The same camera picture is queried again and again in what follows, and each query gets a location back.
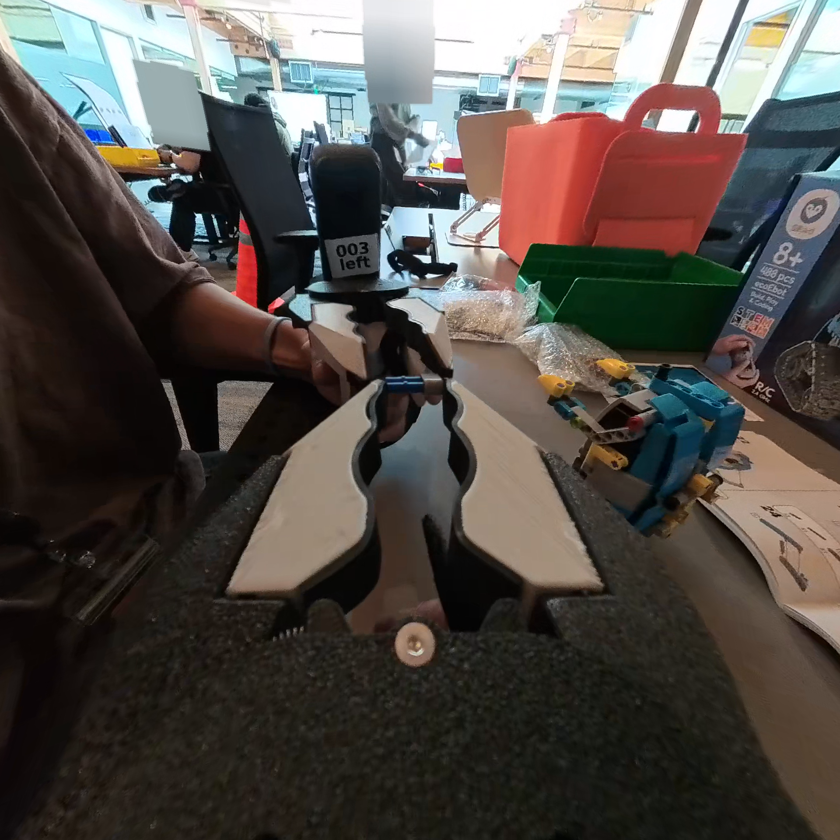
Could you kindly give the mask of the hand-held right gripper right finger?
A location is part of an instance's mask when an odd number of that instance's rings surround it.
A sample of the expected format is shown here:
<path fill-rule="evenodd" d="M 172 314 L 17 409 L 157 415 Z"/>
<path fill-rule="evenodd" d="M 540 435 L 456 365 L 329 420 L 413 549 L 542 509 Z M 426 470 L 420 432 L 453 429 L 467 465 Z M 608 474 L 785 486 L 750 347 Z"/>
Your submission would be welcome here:
<path fill-rule="evenodd" d="M 541 447 L 456 381 L 447 382 L 443 411 L 458 545 L 523 599 L 603 594 Z"/>

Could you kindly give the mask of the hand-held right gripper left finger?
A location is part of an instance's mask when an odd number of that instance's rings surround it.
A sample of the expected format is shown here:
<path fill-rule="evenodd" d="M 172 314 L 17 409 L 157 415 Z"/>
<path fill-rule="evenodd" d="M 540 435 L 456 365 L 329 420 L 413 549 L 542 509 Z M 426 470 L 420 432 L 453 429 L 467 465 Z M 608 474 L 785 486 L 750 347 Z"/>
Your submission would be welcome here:
<path fill-rule="evenodd" d="M 382 466 L 383 381 L 291 446 L 227 583 L 230 599 L 364 599 L 381 548 L 371 483 Z"/>

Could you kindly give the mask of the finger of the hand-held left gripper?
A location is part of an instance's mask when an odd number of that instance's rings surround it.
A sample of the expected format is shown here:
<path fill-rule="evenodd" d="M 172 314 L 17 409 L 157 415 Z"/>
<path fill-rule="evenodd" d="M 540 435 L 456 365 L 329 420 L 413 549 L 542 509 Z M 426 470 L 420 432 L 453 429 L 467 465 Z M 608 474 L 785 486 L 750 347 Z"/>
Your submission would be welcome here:
<path fill-rule="evenodd" d="M 412 373 L 452 377 L 454 355 L 445 314 L 423 297 L 399 297 L 385 303 L 385 324 L 405 347 Z"/>
<path fill-rule="evenodd" d="M 354 307 L 334 301 L 311 305 L 309 335 L 313 352 L 338 375 L 370 380 L 366 344 L 353 320 Z"/>

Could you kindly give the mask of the toy brick robot model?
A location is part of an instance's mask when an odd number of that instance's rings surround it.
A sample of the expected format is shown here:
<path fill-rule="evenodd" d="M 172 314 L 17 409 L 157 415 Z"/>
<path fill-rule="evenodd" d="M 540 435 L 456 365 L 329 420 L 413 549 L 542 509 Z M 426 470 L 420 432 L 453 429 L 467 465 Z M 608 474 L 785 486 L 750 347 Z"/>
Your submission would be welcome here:
<path fill-rule="evenodd" d="M 744 408 L 717 385 L 668 381 L 661 364 L 647 387 L 591 414 L 574 384 L 541 374 L 548 404 L 584 436 L 572 468 L 647 537 L 667 538 L 698 501 L 713 502 Z"/>

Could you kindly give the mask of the person's left forearm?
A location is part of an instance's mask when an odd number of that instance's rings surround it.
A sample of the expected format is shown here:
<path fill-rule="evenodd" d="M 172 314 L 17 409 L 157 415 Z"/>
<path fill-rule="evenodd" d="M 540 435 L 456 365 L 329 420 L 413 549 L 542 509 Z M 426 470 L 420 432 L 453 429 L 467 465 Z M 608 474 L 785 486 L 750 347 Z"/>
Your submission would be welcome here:
<path fill-rule="evenodd" d="M 167 312 L 166 343 L 178 363 L 312 383 L 307 331 L 249 306 L 213 283 L 177 295 Z"/>

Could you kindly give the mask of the person's left hand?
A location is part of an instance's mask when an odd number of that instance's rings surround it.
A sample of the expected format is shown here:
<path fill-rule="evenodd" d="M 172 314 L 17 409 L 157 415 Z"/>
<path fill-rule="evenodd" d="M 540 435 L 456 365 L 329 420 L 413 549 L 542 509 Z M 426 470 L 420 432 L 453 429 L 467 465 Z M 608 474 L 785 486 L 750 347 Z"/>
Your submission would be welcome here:
<path fill-rule="evenodd" d="M 344 368 L 335 368 L 335 359 L 311 330 L 308 332 L 308 347 L 314 387 L 332 405 L 345 404 L 350 399 L 351 389 Z"/>

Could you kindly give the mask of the small white box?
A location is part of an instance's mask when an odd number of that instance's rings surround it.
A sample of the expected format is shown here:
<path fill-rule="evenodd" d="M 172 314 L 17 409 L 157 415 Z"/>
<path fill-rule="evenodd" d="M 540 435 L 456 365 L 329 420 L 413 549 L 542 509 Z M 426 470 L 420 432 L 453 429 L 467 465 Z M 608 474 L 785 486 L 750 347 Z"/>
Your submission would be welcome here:
<path fill-rule="evenodd" d="M 427 207 L 396 206 L 384 222 L 386 243 L 391 250 L 431 256 L 434 249 L 433 221 Z"/>

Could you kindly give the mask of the black office chair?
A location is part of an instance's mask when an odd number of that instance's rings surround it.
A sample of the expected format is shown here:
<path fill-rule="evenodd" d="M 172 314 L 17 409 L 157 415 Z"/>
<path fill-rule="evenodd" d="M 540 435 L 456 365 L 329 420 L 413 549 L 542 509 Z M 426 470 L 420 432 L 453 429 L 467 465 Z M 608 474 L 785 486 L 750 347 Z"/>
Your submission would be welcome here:
<path fill-rule="evenodd" d="M 744 132 L 744 151 L 696 252 L 734 270 L 766 241 L 795 179 L 838 160 L 839 93 L 769 99 Z"/>
<path fill-rule="evenodd" d="M 201 94 L 208 140 L 255 251 L 255 305 L 312 282 L 319 236 L 270 110 Z"/>

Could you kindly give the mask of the orange storage bin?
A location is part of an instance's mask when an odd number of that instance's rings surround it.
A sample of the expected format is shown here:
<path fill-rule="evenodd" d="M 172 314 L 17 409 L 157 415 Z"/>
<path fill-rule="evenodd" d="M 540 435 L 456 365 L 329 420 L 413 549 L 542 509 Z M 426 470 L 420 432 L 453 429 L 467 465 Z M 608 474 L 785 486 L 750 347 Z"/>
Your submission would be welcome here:
<path fill-rule="evenodd" d="M 509 129 L 500 249 L 518 265 L 535 244 L 694 254 L 748 141 L 720 123 L 714 90 L 662 83 L 622 120 L 571 112 Z"/>

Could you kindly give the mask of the green storage bin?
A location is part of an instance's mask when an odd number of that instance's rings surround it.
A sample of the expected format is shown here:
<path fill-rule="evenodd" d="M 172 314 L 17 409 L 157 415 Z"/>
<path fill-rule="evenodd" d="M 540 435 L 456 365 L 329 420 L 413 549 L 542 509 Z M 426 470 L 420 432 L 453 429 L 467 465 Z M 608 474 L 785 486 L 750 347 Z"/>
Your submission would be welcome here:
<path fill-rule="evenodd" d="M 516 280 L 539 285 L 537 320 L 571 324 L 615 350 L 708 351 L 743 274 L 696 255 L 531 245 Z"/>

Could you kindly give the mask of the yellow storage bin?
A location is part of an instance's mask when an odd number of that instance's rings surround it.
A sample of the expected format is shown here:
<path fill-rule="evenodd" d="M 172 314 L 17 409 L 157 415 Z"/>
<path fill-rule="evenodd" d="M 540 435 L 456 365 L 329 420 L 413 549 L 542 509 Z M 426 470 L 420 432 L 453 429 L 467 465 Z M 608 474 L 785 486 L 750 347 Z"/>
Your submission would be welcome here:
<path fill-rule="evenodd" d="M 161 165 L 161 158 L 154 149 L 131 148 L 118 145 L 97 145 L 101 157 L 115 168 L 150 169 Z"/>

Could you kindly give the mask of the sticker sheet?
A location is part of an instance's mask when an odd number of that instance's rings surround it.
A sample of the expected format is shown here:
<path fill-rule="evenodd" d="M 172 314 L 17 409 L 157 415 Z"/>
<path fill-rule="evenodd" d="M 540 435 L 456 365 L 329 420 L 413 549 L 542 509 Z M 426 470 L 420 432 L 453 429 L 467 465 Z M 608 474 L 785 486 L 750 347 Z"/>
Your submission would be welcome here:
<path fill-rule="evenodd" d="M 635 366 L 635 372 L 641 382 L 649 382 L 651 379 L 655 378 L 657 370 L 660 367 L 659 363 L 634 362 L 633 364 Z M 697 385 L 703 382 L 713 385 L 715 384 L 712 379 L 702 373 L 699 369 L 697 369 L 697 367 L 689 364 L 672 364 L 668 371 L 667 380 L 669 382 L 682 382 L 685 385 Z M 735 397 L 731 396 L 731 400 L 744 408 L 744 421 L 746 423 L 763 422 L 761 415 L 756 414 L 754 411 L 747 408 L 739 400 L 735 399 Z"/>

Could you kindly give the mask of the instruction booklet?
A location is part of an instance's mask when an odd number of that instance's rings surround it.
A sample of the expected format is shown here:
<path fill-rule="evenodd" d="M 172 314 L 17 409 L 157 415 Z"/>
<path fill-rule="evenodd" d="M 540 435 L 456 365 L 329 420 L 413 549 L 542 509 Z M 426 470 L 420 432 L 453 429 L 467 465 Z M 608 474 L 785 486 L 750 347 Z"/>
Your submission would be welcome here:
<path fill-rule="evenodd" d="M 709 513 L 749 551 L 783 614 L 839 651 L 839 485 L 741 431 Z"/>

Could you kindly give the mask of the person's brown shirt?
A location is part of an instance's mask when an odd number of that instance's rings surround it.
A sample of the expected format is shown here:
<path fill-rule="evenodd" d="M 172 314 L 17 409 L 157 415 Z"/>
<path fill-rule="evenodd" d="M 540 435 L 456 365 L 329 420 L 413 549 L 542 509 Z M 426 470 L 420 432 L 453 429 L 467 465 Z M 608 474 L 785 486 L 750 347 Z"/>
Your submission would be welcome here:
<path fill-rule="evenodd" d="M 2 54 L 2 798 L 75 704 L 62 648 L 169 546 L 204 487 L 148 339 L 210 281 Z"/>

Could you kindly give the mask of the blue toy set box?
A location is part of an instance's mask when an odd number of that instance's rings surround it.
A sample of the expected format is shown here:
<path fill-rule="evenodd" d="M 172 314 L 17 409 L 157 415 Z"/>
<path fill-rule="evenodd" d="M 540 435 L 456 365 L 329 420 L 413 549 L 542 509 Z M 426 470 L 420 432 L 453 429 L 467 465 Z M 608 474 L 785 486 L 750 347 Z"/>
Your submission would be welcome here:
<path fill-rule="evenodd" d="M 839 174 L 794 179 L 706 365 L 839 448 Z"/>

